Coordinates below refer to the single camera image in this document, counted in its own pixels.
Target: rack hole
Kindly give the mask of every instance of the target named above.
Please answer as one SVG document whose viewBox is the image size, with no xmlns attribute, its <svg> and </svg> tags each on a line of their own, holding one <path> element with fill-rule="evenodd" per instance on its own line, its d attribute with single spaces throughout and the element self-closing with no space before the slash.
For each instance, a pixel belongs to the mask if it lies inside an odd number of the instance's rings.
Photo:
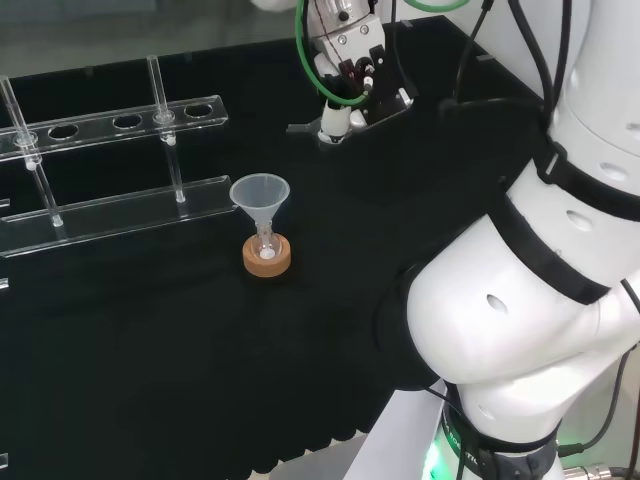
<svg viewBox="0 0 640 480">
<path fill-rule="evenodd" d="M 136 128 L 142 123 L 142 117 L 140 115 L 124 115 L 118 117 L 113 121 L 113 125 L 120 130 L 130 130 Z"/>
<path fill-rule="evenodd" d="M 213 112 L 213 107 L 207 103 L 201 103 L 199 105 L 189 105 L 184 109 L 185 115 L 191 118 L 206 117 L 207 115 L 211 115 L 211 112 Z"/>
<path fill-rule="evenodd" d="M 49 129 L 49 137 L 54 140 L 69 140 L 78 133 L 78 126 L 73 124 L 60 125 Z"/>
</svg>

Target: clear acrylic test tube rack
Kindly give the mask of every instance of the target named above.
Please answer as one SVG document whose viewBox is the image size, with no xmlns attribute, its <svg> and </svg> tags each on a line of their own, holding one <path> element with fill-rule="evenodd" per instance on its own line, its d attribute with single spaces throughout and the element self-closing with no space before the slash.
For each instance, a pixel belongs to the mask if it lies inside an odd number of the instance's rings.
<svg viewBox="0 0 640 480">
<path fill-rule="evenodd" d="M 22 160 L 34 179 L 44 209 L 0 218 L 0 256 L 25 255 L 78 242 L 120 235 L 231 212 L 227 176 L 183 183 L 177 133 L 223 126 L 228 121 L 217 96 L 167 102 L 158 58 L 147 57 L 155 105 L 83 115 L 28 125 L 7 77 L 0 90 L 13 127 L 0 129 L 0 163 Z M 158 136 L 172 185 L 59 206 L 43 169 L 43 155 L 122 140 Z M 0 215 L 10 199 L 0 201 Z"/>
</svg>

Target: metal connector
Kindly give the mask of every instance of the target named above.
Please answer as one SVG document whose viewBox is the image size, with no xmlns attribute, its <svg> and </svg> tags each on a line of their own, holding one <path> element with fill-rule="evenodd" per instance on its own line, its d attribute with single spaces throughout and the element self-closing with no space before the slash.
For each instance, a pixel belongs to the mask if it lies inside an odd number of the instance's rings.
<svg viewBox="0 0 640 480">
<path fill-rule="evenodd" d="M 611 470 L 603 463 L 564 470 L 565 480 L 611 480 Z"/>
</svg>

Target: test tube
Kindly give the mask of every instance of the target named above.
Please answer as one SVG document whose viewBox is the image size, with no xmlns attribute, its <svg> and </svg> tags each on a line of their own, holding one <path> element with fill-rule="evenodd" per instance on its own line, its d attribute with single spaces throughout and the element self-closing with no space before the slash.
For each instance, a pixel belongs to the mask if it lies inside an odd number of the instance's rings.
<svg viewBox="0 0 640 480">
<path fill-rule="evenodd" d="M 37 137 L 29 131 L 27 123 L 24 121 L 22 111 L 7 76 L 0 76 L 0 93 L 7 112 L 9 112 L 9 117 L 11 117 L 11 122 L 16 128 L 15 143 L 22 151 L 27 170 L 33 174 L 38 193 L 40 193 L 40 197 L 49 212 L 51 223 L 54 227 L 61 227 L 63 225 L 62 217 L 56 200 L 53 198 L 53 192 L 49 186 L 47 176 L 42 168 L 42 155 L 38 147 L 36 147 Z"/>
<path fill-rule="evenodd" d="M 160 64 L 156 55 L 147 57 L 147 66 L 149 67 L 149 77 L 151 78 L 151 86 L 153 87 L 153 97 L 156 101 L 156 114 L 153 119 L 161 125 L 170 125 L 175 119 L 175 114 L 167 107 L 167 97 L 164 94 L 164 86 L 162 84 L 162 75 L 160 73 Z M 169 164 L 169 174 L 171 175 L 171 183 L 176 194 L 176 202 L 184 203 L 186 198 L 182 187 L 182 174 L 180 173 L 180 163 L 178 162 L 178 152 L 176 151 L 176 132 L 173 129 L 162 132 L 160 140 L 164 143 L 164 150 Z"/>
</svg>

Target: green cable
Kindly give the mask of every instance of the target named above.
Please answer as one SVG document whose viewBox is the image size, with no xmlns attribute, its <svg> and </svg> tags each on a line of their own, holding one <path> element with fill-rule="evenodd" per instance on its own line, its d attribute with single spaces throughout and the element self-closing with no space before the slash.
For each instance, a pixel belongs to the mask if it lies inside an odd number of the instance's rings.
<svg viewBox="0 0 640 480">
<path fill-rule="evenodd" d="M 418 0 L 404 0 L 404 3 L 406 3 L 407 5 L 411 5 L 413 8 L 417 8 L 418 10 L 421 10 L 423 12 L 446 13 L 463 7 L 464 5 L 469 3 L 469 0 L 456 0 L 449 5 L 425 5 Z"/>
<path fill-rule="evenodd" d="M 305 73 L 307 74 L 311 82 L 313 82 L 313 84 L 316 86 L 316 88 L 320 90 L 320 93 L 322 93 L 332 102 L 347 107 L 360 105 L 368 98 L 368 95 L 360 95 L 358 98 L 354 98 L 352 100 L 347 100 L 346 98 L 340 98 L 334 95 L 329 90 L 327 90 L 324 85 L 322 85 L 320 80 L 318 80 L 318 77 L 316 77 L 313 69 L 309 65 L 309 61 L 307 60 L 307 57 L 304 53 L 304 46 L 302 45 L 302 11 L 304 9 L 304 2 L 305 0 L 298 0 L 298 8 L 296 10 L 296 46 L 298 47 L 298 55 L 300 56 L 300 62 L 302 63 L 302 67 L 304 68 Z"/>
</svg>

